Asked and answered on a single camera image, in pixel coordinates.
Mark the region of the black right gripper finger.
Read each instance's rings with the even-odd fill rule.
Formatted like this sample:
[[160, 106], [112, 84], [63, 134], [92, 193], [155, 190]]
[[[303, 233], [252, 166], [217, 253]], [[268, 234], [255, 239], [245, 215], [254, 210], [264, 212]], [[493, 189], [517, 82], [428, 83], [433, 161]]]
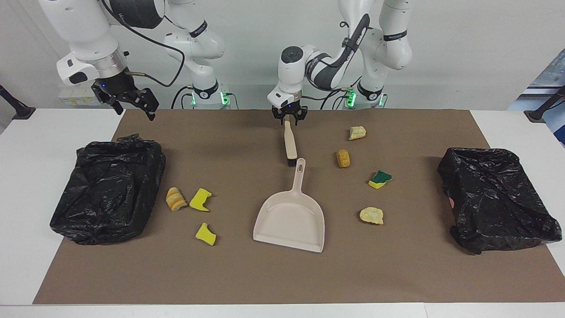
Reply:
[[97, 83], [91, 85], [91, 90], [100, 103], [109, 105], [118, 115], [123, 113], [124, 108], [121, 106], [121, 103], [117, 101], [116, 97], [103, 92]]
[[135, 89], [130, 92], [131, 104], [141, 109], [150, 121], [155, 118], [155, 112], [159, 107], [159, 102], [154, 93], [149, 88]]

